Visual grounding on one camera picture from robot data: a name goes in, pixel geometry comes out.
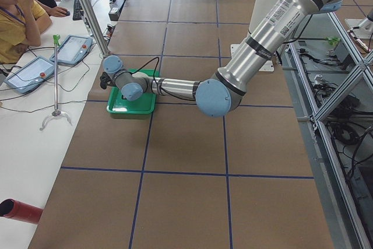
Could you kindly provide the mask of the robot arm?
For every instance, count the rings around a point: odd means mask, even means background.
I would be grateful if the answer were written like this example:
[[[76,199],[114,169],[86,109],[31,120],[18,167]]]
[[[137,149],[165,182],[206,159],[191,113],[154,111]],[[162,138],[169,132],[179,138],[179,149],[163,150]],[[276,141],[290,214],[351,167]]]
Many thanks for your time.
[[[170,95],[196,102],[201,112],[222,117],[236,109],[247,92],[247,84],[272,59],[306,16],[334,12],[342,0],[277,0],[256,29],[239,44],[229,63],[210,79],[190,81],[147,76],[131,72],[118,56],[103,61],[100,86],[117,87],[124,99],[135,101],[145,93]]]

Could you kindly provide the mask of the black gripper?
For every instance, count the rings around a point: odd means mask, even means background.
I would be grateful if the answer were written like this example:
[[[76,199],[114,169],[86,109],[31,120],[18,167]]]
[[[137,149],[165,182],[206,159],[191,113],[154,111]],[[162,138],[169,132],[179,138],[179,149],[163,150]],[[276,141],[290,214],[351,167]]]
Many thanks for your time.
[[[112,86],[112,80],[106,72],[103,72],[100,76],[100,87],[106,89]]]

